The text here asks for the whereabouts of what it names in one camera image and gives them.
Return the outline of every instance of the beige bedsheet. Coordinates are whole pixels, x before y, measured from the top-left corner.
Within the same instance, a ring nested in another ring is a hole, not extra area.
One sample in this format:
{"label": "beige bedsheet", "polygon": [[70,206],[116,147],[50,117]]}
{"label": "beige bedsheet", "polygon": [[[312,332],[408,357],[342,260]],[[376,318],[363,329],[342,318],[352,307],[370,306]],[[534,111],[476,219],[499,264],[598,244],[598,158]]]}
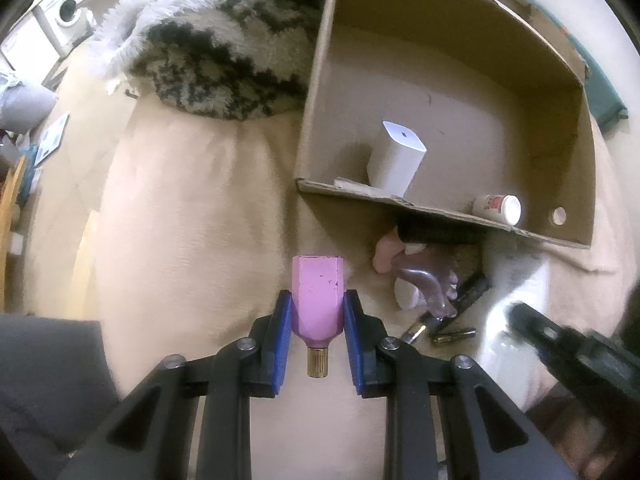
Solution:
{"label": "beige bedsheet", "polygon": [[[201,118],[139,99],[102,199],[97,281],[104,345],[122,394],[165,355],[215,353],[269,313],[289,286],[295,254],[338,254],[366,312],[399,335],[415,314],[394,303],[392,282],[371,267],[388,210],[302,195],[292,171],[300,115],[244,123]],[[591,251],[549,247],[548,314],[610,334],[635,276],[634,252],[609,155],[597,129],[597,206]],[[282,394],[252,400],[254,478],[380,478],[382,399],[351,384],[344,338],[332,343],[329,377],[305,375],[292,339]],[[530,398],[553,380],[542,369]]]}

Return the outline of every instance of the pink nail polish bottle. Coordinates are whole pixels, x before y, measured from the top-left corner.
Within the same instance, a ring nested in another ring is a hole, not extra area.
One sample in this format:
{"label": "pink nail polish bottle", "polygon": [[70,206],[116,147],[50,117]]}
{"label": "pink nail polish bottle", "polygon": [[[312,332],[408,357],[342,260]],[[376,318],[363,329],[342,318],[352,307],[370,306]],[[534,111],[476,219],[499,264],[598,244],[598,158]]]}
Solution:
{"label": "pink nail polish bottle", "polygon": [[307,346],[309,377],[326,377],[329,343],[344,328],[342,258],[296,256],[292,265],[293,332]]}

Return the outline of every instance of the fluffy blanket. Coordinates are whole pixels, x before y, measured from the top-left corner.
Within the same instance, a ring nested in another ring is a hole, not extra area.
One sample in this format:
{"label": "fluffy blanket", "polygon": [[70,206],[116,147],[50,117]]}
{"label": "fluffy blanket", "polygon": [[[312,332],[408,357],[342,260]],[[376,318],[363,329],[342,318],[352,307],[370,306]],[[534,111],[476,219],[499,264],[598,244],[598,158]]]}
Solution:
{"label": "fluffy blanket", "polygon": [[324,0],[121,0],[94,34],[98,74],[150,83],[220,119],[300,109]]}

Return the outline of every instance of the wooden furniture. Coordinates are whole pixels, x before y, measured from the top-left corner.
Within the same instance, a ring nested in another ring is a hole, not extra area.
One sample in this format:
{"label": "wooden furniture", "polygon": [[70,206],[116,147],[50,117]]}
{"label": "wooden furniture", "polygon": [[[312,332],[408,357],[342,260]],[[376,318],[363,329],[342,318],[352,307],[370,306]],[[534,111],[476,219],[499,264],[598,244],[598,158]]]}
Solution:
{"label": "wooden furniture", "polygon": [[18,159],[15,167],[7,173],[0,194],[0,312],[4,312],[4,294],[6,289],[6,254],[11,241],[11,220],[15,200],[18,198],[20,184],[27,165],[26,156]]}

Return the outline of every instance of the cardboard box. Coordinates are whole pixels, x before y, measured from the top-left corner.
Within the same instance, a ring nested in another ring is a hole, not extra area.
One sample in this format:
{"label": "cardboard box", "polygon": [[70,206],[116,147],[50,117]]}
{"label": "cardboard box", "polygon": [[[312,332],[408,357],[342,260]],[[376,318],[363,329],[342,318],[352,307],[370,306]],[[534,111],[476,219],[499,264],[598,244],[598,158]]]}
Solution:
{"label": "cardboard box", "polygon": [[[383,120],[412,129],[428,150],[403,198],[336,181],[368,184]],[[306,192],[587,247],[595,169],[582,83],[498,0],[326,0],[296,180]],[[516,195],[519,224],[472,216],[484,194]],[[552,221],[559,207],[562,225]]]}

